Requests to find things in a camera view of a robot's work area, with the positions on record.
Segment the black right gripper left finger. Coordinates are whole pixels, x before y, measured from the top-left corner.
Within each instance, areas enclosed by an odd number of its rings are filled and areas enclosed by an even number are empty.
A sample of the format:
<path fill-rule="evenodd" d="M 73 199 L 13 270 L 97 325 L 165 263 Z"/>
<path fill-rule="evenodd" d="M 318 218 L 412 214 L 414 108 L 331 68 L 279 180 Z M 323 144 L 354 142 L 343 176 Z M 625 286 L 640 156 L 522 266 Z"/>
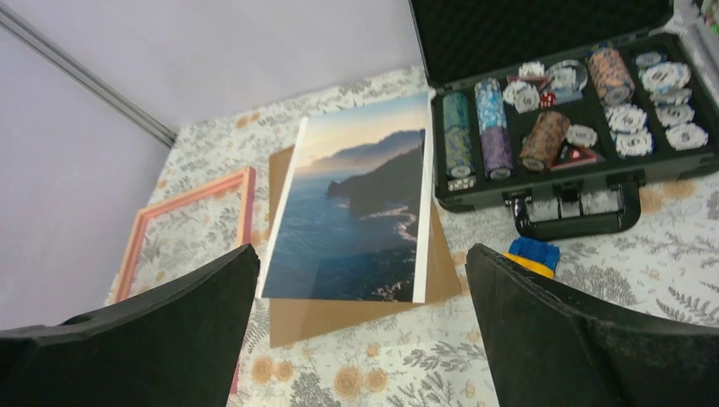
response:
<path fill-rule="evenodd" d="M 243 245 L 60 325 L 2 331 L 2 405 L 226 405 L 258 275 Z"/>

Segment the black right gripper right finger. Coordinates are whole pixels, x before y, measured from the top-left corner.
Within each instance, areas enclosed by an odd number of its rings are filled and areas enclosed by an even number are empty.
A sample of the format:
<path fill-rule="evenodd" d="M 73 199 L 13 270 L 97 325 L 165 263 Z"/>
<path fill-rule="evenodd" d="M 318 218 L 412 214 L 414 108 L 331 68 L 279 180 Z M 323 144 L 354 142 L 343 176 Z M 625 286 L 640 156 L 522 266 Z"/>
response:
<path fill-rule="evenodd" d="M 716 328 L 606 302 L 481 244 L 465 269 L 500 405 L 717 405 Z"/>

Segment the seascape photo print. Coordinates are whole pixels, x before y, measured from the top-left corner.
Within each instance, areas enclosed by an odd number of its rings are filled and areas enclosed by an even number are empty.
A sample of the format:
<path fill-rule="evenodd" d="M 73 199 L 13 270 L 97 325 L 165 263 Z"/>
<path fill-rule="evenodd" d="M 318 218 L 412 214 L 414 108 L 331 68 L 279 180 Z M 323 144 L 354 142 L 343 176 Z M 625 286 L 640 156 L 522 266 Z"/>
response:
<path fill-rule="evenodd" d="M 306 117 L 261 298 L 426 301 L 433 145 L 427 93 Z"/>

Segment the pink wooden picture frame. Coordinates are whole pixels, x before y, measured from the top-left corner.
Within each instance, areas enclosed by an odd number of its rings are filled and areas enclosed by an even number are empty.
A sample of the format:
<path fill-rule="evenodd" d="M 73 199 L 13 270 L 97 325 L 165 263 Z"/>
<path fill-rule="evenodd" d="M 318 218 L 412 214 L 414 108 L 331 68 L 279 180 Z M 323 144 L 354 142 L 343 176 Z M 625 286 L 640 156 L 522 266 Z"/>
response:
<path fill-rule="evenodd" d="M 248 166 L 140 209 L 108 302 L 143 293 L 250 243 L 255 178 Z"/>

